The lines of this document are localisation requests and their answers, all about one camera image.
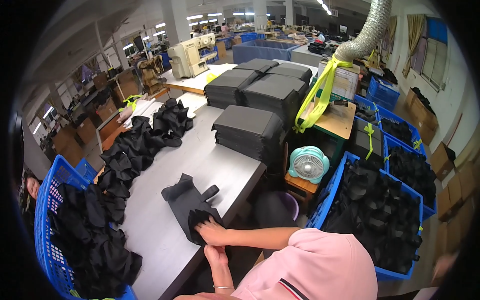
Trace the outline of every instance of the silver bracelet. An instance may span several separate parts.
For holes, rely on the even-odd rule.
[[[234,287],[217,287],[216,285],[213,285],[214,288],[234,288]]]

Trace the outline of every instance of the purple bucket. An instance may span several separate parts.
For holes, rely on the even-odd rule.
[[[285,208],[292,213],[292,218],[294,221],[297,220],[299,216],[299,204],[297,200],[287,192],[276,192],[280,200],[282,201]]]

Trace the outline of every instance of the pink polo shirt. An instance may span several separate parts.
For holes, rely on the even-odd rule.
[[[352,234],[306,228],[252,268],[231,295],[242,300],[374,300],[377,278],[372,259]]]

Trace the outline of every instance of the small fan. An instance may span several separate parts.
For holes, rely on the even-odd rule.
[[[330,161],[325,154],[314,146],[305,146],[293,150],[290,155],[290,169],[292,177],[300,177],[317,184],[330,168]]]

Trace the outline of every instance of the flexible duct hose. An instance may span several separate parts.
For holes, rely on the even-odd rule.
[[[353,61],[370,55],[387,28],[392,10],[392,0],[372,0],[367,21],[357,38],[338,46],[335,57],[342,61]]]

